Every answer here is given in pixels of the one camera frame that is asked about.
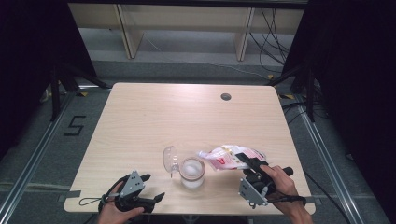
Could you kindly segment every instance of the floor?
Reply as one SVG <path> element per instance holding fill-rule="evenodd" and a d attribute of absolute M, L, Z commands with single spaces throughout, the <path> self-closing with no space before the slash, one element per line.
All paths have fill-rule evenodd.
<path fill-rule="evenodd" d="M 232 84 L 263 85 L 268 81 L 269 75 L 279 76 L 282 67 L 281 63 L 269 56 L 260 55 L 253 38 L 250 38 L 247 44 L 245 60 L 238 62 L 234 54 L 233 35 L 227 33 L 145 32 L 136 57 L 128 60 L 119 31 L 80 31 L 98 76 L 110 83 L 120 80 L 152 81 L 156 80 L 155 78 L 162 82 L 187 81 L 182 77 L 178 80 L 169 79 L 172 78 L 168 76 L 171 76 L 173 71 L 191 77 L 189 82 L 197 80 L 227 83 L 218 77 L 214 79 L 213 74 L 216 74 L 220 77 L 228 76 L 227 78 L 233 81 Z M 262 43 L 261 34 L 255 34 L 254 37 Z M 285 48 L 290 48 L 293 35 L 279 35 L 278 38 Z M 283 61 L 278 49 L 270 46 L 267 48 L 278 60 Z M 298 102 L 298 99 L 288 97 L 291 82 L 292 79 L 276 86 L 282 98 L 282 105 Z M 74 174 L 89 144 L 109 91 L 89 88 L 91 84 L 85 80 L 79 80 L 78 83 L 81 87 L 88 88 L 84 89 L 88 96 L 70 96 L 68 93 L 63 95 L 63 108 L 66 110 L 62 113 L 62 119 L 54 124 L 49 121 L 49 95 L 49 99 L 44 100 L 33 115 L 21 136 L 20 143 L 0 162 L 1 201 L 4 202 L 10 197 L 9 193 L 15 186 L 21 186 L 20 190 L 17 190 L 20 192 L 19 198 L 14 198 L 17 203 L 8 208 L 7 217 L 2 219 L 1 223 L 84 223 L 90 218 L 91 214 L 66 213 L 63 210 L 63 201 L 64 195 L 73 183 Z M 83 124 L 83 132 L 79 136 L 66 137 L 65 133 L 76 131 L 69 127 L 70 120 L 75 116 L 85 116 L 84 119 L 76 119 L 76 123 Z M 359 169 L 353 160 L 346 157 L 347 150 L 322 105 L 315 105 L 314 124 L 308 121 L 303 107 L 285 109 L 285 117 L 317 205 L 317 212 L 313 215 L 314 221 L 389 223 L 375 196 L 361 177 Z M 48 136 L 48 141 L 43 142 L 43 136 Z M 150 223 L 178 223 L 180 220 L 185 221 L 179 217 L 153 217 Z M 200 220 L 197 223 L 224 223 L 224 219 L 219 217 L 202 217 Z M 288 222 L 283 216 L 249 217 L 249 220 L 253 223 Z"/>

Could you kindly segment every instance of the black cable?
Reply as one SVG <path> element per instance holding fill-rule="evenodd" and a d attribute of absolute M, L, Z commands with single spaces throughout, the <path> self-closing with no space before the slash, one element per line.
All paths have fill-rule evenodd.
<path fill-rule="evenodd" d="M 305 105 L 306 102 L 300 102 L 300 103 L 291 103 L 288 105 L 282 105 L 282 109 L 287 109 L 287 108 L 292 108 L 295 107 L 297 105 Z"/>
<path fill-rule="evenodd" d="M 286 117 L 286 114 L 292 109 L 292 107 L 289 107 L 288 110 L 286 110 L 283 115 Z"/>
<path fill-rule="evenodd" d="M 323 191 L 323 193 L 329 198 L 329 200 L 335 205 L 335 207 L 338 209 L 338 211 L 340 211 L 341 215 L 343 215 L 344 219 L 346 220 L 346 223 L 350 223 L 349 219 L 347 218 L 346 213 L 343 211 L 343 209 L 338 205 L 338 203 L 326 192 L 326 190 L 317 182 L 314 180 L 314 178 L 312 178 L 311 175 L 309 175 L 305 170 L 303 170 L 304 174 L 306 176 L 308 176 L 309 179 L 312 180 L 312 182 L 314 182 L 314 184 L 316 186 L 318 186 L 318 188 Z"/>
<path fill-rule="evenodd" d="M 289 49 L 287 49 L 287 48 L 284 47 L 282 44 L 280 44 L 279 39 L 277 38 L 276 23 L 275 23 L 275 14 L 276 14 L 276 10 L 273 9 L 273 20 L 272 20 L 271 25 L 270 25 L 269 22 L 268 22 L 268 20 L 267 20 L 267 18 L 266 18 L 266 16 L 265 16 L 265 14 L 264 14 L 264 11 L 262 10 L 262 16 L 263 16 L 264 19 L 265 19 L 265 23 L 267 23 L 267 27 L 268 27 L 269 34 L 271 34 L 271 36 L 273 37 L 273 39 L 274 39 L 275 42 L 277 43 L 278 47 L 273 46 L 273 45 L 270 44 L 269 42 L 268 42 L 268 44 L 270 44 L 273 48 L 278 49 L 279 52 L 280 52 L 280 55 L 282 56 L 282 59 L 285 61 L 285 60 L 286 60 L 286 57 L 285 57 L 283 51 L 286 50 L 286 52 L 289 53 Z"/>
<path fill-rule="evenodd" d="M 281 198 L 278 199 L 273 199 L 273 200 L 268 200 L 268 203 L 283 203 L 283 202 L 296 202 L 296 201 L 301 201 L 303 202 L 303 205 L 306 205 L 306 198 L 303 196 L 299 196 L 299 195 L 285 195 Z"/>
<path fill-rule="evenodd" d="M 102 198 L 82 198 L 81 200 L 79 200 L 78 205 L 79 206 L 85 206 L 85 205 L 90 204 L 90 203 L 96 203 L 96 202 L 100 201 L 101 199 Z M 88 202 L 88 203 L 82 203 L 82 201 L 84 201 L 84 200 L 91 200 L 91 201 Z"/>
<path fill-rule="evenodd" d="M 264 36 L 264 34 L 262 34 L 262 38 L 264 38 L 264 45 L 267 43 L 269 44 L 272 48 L 274 49 L 279 49 L 277 46 L 274 46 L 273 44 L 271 44 L 271 42 L 268 41 L 268 37 L 270 36 L 270 33 L 267 34 L 267 36 Z"/>
<path fill-rule="evenodd" d="M 302 115 L 303 113 L 305 113 L 306 112 L 306 110 L 305 111 L 303 111 L 303 112 L 301 112 L 301 113 L 299 113 L 298 115 L 296 115 L 294 118 L 292 118 L 291 120 L 289 120 L 288 121 L 288 125 L 289 124 L 291 124 L 295 119 L 297 119 L 300 115 Z"/>
<path fill-rule="evenodd" d="M 268 50 L 266 50 L 262 45 L 259 44 L 259 42 L 254 38 L 253 34 L 250 33 L 251 38 L 253 38 L 254 42 L 256 45 L 260 48 L 260 55 L 262 55 L 262 52 L 264 51 L 266 55 L 268 55 L 270 58 L 274 59 L 278 63 L 284 65 L 282 61 L 280 61 L 278 58 L 276 58 L 273 54 L 271 54 Z"/>
<path fill-rule="evenodd" d="M 106 204 L 106 199 L 108 198 L 108 195 L 111 193 L 111 191 L 121 182 L 127 180 L 129 178 L 130 175 L 126 175 L 122 178 L 120 178 L 119 180 L 117 180 L 116 183 L 113 184 L 113 186 L 111 186 L 111 188 L 107 191 L 106 194 L 102 195 L 102 198 L 100 199 L 99 205 L 98 205 L 98 211 L 99 213 L 102 211 L 102 208 L 104 206 L 104 204 Z"/>
<path fill-rule="evenodd" d="M 273 21 L 275 21 L 276 9 L 273 8 L 272 11 L 273 11 Z M 273 34 L 273 38 L 276 41 L 276 43 L 278 45 L 279 53 L 282 56 L 283 61 L 285 62 L 286 61 L 286 56 L 285 56 L 285 53 L 283 52 L 283 49 L 280 47 L 281 44 L 279 43 L 279 39 L 277 38 L 276 22 L 274 22 L 274 32 L 275 32 L 275 36 L 274 36 L 274 33 L 272 33 Z"/>

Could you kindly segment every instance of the plastic bag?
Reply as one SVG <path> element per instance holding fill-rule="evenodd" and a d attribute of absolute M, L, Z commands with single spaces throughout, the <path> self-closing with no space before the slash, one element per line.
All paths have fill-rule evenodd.
<path fill-rule="evenodd" d="M 265 154 L 256 149 L 249 147 L 240 147 L 235 145 L 223 145 L 210 152 L 198 152 L 198 156 L 209 161 L 215 170 L 242 170 L 248 169 L 248 165 L 240 161 L 235 154 L 244 153 L 249 158 L 257 158 L 260 161 L 266 161 Z"/>

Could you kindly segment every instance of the pink packaging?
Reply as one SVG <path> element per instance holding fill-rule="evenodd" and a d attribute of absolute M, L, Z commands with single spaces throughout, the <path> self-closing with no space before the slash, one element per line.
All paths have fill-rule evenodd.
<path fill-rule="evenodd" d="M 246 163 L 241 162 L 235 154 L 245 153 L 249 158 L 257 158 L 260 161 L 266 161 L 265 154 L 256 149 L 249 147 L 240 147 L 235 145 L 223 145 L 210 152 L 198 152 L 198 156 L 209 161 L 215 170 L 242 170 L 248 169 Z"/>

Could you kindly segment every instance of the aluminum rail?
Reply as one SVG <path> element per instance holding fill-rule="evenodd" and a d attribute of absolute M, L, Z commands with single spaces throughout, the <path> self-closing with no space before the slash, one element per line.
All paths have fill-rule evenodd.
<path fill-rule="evenodd" d="M 59 126 L 59 123 L 63 118 L 64 111 L 73 100 L 74 95 L 74 92 L 69 92 L 66 94 L 61 106 L 62 110 L 60 111 L 58 117 L 54 121 L 51 121 L 49 123 L 49 127 L 47 128 L 46 132 L 44 133 L 37 147 L 35 148 L 35 151 L 33 152 L 30 160 L 26 163 L 20 177 L 14 183 L 12 189 L 1 204 L 0 223 L 7 224 L 9 219 L 11 218 L 11 215 L 17 207 L 18 202 L 20 201 L 22 194 L 26 189 L 26 186 L 35 174 L 35 170 L 37 169 L 38 164 L 41 162 L 41 159 L 43 158 L 44 153 L 46 152 L 47 147 L 49 146 L 49 143 L 52 140 Z"/>
<path fill-rule="evenodd" d="M 295 98 L 298 103 L 302 103 L 304 101 L 301 95 L 295 95 Z M 311 122 L 310 118 L 304 113 L 304 109 L 301 106 L 299 106 L 299 110 L 302 113 L 305 127 L 308 130 L 312 140 L 314 141 L 315 147 L 318 150 L 318 154 L 324 164 L 330 180 L 332 181 L 332 185 L 334 186 L 335 192 L 337 193 L 341 201 L 341 205 L 343 205 L 344 210 L 346 211 L 346 216 L 348 217 L 350 223 L 364 223 L 361 212 L 359 211 L 355 200 L 349 193 L 349 190 L 347 189 L 343 178 L 338 172 L 332 160 L 332 156 L 330 155 L 323 140 L 321 139 L 317 126 L 315 125 L 315 123 Z"/>

